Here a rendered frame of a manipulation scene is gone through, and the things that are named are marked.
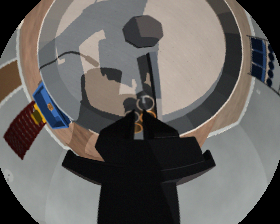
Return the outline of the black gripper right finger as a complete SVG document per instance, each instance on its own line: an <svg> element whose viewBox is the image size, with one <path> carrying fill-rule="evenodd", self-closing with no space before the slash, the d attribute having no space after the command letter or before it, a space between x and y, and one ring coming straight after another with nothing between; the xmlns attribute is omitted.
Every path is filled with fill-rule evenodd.
<svg viewBox="0 0 280 224"><path fill-rule="evenodd" d="M143 121L144 139L180 138L179 133L176 129L160 121L159 119L153 117L145 109L143 109L143 119L144 119Z"/></svg>

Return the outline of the bronze bushing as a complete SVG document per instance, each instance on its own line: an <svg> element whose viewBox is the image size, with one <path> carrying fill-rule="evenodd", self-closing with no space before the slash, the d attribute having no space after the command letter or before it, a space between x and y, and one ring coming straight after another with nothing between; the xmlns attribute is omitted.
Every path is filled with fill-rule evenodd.
<svg viewBox="0 0 280 224"><path fill-rule="evenodd" d="M138 124L138 125L135 125L135 133L139 133L142 131L142 122L139 120L138 122L136 122L136 124Z"/></svg>
<svg viewBox="0 0 280 224"><path fill-rule="evenodd" d="M49 110L51 110L51 111L54 109L53 106L52 106L52 104L51 104L51 102L48 103L48 108L49 108Z"/></svg>
<svg viewBox="0 0 280 224"><path fill-rule="evenodd" d="M152 114L150 114L150 115L152 115L153 117L156 118L154 107L151 110L147 111L147 112L151 112ZM142 121L142 110L140 110L140 120Z"/></svg>

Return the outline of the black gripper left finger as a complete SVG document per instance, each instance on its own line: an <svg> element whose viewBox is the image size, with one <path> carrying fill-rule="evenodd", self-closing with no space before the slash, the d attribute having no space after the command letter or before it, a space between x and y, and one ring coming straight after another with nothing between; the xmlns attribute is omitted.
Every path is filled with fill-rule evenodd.
<svg viewBox="0 0 280 224"><path fill-rule="evenodd" d="M135 120L134 119L135 119L135 109L133 109L125 117L121 118L120 120L114 122L113 124L107 126L104 129L102 129L99 133L98 138L99 137L111 137L111 138L129 139L129 137L130 137L130 139L134 139L134 132L135 132Z"/></svg>

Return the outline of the blue open box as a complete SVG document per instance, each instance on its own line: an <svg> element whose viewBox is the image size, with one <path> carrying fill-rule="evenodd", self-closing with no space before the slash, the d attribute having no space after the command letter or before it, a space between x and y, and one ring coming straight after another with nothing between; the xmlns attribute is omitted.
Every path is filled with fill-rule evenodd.
<svg viewBox="0 0 280 224"><path fill-rule="evenodd" d="M43 81L32 95L42 115L52 129L68 128L71 122L70 119L56 106L56 104L46 91L45 86L42 85ZM41 90L41 88L43 89ZM52 111L48 109L49 102L51 102L54 108Z"/></svg>

